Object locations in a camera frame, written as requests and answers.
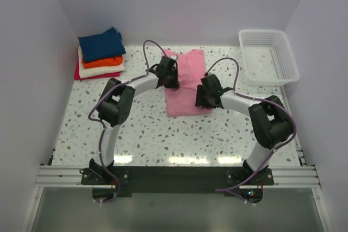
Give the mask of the pink t shirt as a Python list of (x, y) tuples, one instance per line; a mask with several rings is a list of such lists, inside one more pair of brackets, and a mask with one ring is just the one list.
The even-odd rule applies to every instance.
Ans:
[(197, 107), (197, 86), (206, 72), (204, 51), (193, 49), (184, 54), (178, 54), (168, 49), (168, 56), (177, 56), (178, 62), (178, 89), (164, 89), (166, 110), (168, 117), (194, 116), (211, 113), (211, 109)]

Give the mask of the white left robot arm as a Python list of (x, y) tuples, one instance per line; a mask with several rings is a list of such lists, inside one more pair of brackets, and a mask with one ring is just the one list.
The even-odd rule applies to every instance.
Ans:
[(91, 121), (102, 124), (102, 134), (98, 144), (98, 157), (94, 162), (99, 166), (93, 177), (100, 184), (112, 180), (109, 166), (114, 164), (114, 149), (118, 132), (130, 115), (135, 96), (159, 87), (178, 89), (178, 63), (176, 59), (163, 56), (160, 63), (151, 66), (146, 74), (128, 81), (115, 78), (108, 80), (97, 104), (88, 115)]

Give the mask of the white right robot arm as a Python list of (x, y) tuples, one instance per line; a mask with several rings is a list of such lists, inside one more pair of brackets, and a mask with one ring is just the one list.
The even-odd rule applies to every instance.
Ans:
[(197, 86), (197, 107), (226, 109), (246, 115), (252, 124), (256, 144), (243, 162), (242, 178), (253, 185), (262, 177), (269, 160), (279, 147), (296, 136), (294, 119), (277, 96), (253, 98), (237, 93), (234, 88), (223, 88), (214, 74), (205, 74)]

